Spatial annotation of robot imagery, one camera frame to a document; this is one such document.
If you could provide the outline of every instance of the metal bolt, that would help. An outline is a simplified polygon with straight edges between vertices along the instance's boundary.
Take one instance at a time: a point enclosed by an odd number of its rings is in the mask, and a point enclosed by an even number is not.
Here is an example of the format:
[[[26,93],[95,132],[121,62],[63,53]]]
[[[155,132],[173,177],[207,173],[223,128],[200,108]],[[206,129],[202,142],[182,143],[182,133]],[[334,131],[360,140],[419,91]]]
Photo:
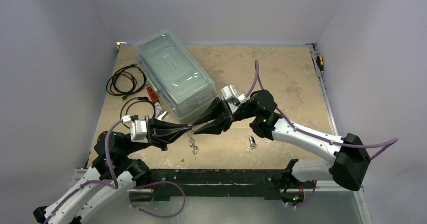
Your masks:
[[[249,137],[249,143],[251,144],[251,149],[255,149],[257,144],[255,143],[255,139],[253,137]]]

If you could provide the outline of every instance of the coiled black cable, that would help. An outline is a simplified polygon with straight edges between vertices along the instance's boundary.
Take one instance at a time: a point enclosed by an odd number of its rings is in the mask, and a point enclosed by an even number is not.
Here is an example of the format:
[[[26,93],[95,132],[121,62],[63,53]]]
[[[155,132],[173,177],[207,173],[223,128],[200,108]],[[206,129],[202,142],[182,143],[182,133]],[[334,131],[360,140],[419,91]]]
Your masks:
[[[136,101],[136,102],[132,102],[132,104],[130,104],[130,105],[127,107],[126,112],[125,112],[125,116],[127,115],[128,111],[129,111],[129,109],[130,109],[130,107],[131,107],[131,106],[133,106],[134,104],[136,104],[136,103],[138,103],[138,102],[147,102],[147,103],[150,103],[151,107],[153,108],[153,115],[151,116],[151,118],[154,118],[154,115],[156,114],[156,107],[154,106],[154,103],[152,103],[152,102],[148,99],[148,97],[134,97],[134,98],[129,99],[126,103],[124,103],[123,107],[122,107],[122,108],[121,108],[121,110],[120,110],[120,119],[122,118],[123,110],[124,110],[124,108],[126,107],[126,105],[127,105],[129,102],[133,101],[133,100],[137,100],[137,101]]]
[[[139,72],[141,72],[141,74],[143,75],[143,78],[144,78],[143,84],[138,89],[136,88],[138,82],[137,82],[135,76],[126,71],[127,69],[130,69],[130,68],[137,68],[139,70]],[[117,79],[119,79],[120,76],[127,77],[127,78],[129,78],[130,81],[132,81],[132,88],[129,91],[122,91],[116,86]],[[140,92],[144,88],[144,86],[146,85],[146,80],[147,80],[147,78],[144,75],[141,68],[139,68],[137,66],[137,64],[131,64],[131,65],[125,66],[125,67],[119,69],[118,71],[116,71],[116,73],[114,73],[113,76],[110,77],[110,79],[108,79],[107,85],[105,88],[107,89],[108,94],[113,95],[113,96],[122,97],[122,99],[124,100],[128,96],[135,94],[137,92]]]

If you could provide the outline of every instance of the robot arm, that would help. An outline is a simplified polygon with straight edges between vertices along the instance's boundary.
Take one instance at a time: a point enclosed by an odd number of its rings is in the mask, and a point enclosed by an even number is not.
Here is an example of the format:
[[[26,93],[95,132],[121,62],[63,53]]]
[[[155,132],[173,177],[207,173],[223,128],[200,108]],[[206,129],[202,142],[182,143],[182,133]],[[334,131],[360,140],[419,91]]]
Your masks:
[[[222,98],[215,98],[208,109],[195,121],[195,125],[207,123],[194,134],[220,134],[227,131],[232,122],[247,118],[255,119],[249,126],[261,138],[286,142],[320,156],[324,161],[291,160],[288,166],[290,178],[306,180],[331,180],[340,186],[357,191],[360,189],[371,161],[362,148],[341,147],[335,143],[362,145],[351,133],[347,137],[321,133],[295,124],[284,115],[274,112],[277,103],[268,90],[252,93],[249,99],[238,95],[232,86],[221,89]]]
[[[362,148],[334,144],[362,145],[357,136],[350,133],[347,137],[329,135],[291,122],[284,115],[274,112],[277,103],[267,90],[254,92],[249,99],[244,95],[238,96],[232,85],[224,87],[221,91],[223,97],[215,98],[195,121],[194,125],[206,124],[198,128],[194,134],[218,135],[227,131],[234,121],[254,117],[249,126],[257,136],[293,144],[323,159],[291,160],[281,172],[280,178],[274,181],[274,178],[271,178],[273,185],[284,184],[286,190],[287,187],[298,186],[301,182],[333,179],[346,189],[359,190],[371,160],[368,153]],[[33,212],[39,223],[87,223],[96,210],[120,193],[149,182],[151,170],[142,160],[128,158],[130,153],[150,146],[165,151],[168,144],[193,128],[193,125],[168,123],[149,119],[148,116],[144,120],[139,120],[137,116],[125,116],[122,120],[123,123],[130,124],[130,134],[114,132],[108,140],[118,185],[114,187],[114,182],[111,181],[113,178],[106,163],[107,132],[103,132],[94,147],[98,157],[92,162],[84,177],[58,202],[48,207],[39,207]],[[95,183],[85,184],[88,180]]]

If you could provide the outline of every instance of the screwdriver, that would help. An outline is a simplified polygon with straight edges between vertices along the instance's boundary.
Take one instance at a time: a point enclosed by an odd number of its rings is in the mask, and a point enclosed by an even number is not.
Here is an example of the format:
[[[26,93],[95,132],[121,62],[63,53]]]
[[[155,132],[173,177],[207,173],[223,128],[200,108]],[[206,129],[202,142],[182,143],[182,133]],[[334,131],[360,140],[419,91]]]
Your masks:
[[[323,85],[326,88],[325,75],[324,75],[325,68],[323,67],[323,58],[322,58],[322,56],[319,55],[319,56],[316,57],[316,64],[317,64],[317,67],[319,67],[320,74],[322,75]]]

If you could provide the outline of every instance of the cable connector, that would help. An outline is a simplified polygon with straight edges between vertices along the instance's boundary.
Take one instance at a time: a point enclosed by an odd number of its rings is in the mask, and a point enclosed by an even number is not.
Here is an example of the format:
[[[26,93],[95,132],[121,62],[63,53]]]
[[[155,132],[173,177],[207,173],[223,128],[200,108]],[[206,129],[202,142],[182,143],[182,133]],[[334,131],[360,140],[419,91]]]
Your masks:
[[[123,124],[127,124],[127,123],[133,122],[132,117],[130,115],[123,116],[121,118],[121,120],[123,120]]]
[[[138,116],[138,114],[135,114],[135,115],[131,116],[131,117],[130,117],[130,119],[131,119],[131,120],[132,120],[132,122],[133,122],[133,121],[135,121],[135,120],[139,120],[139,116]]]
[[[137,100],[143,100],[143,101],[148,101],[148,97],[137,97]]]

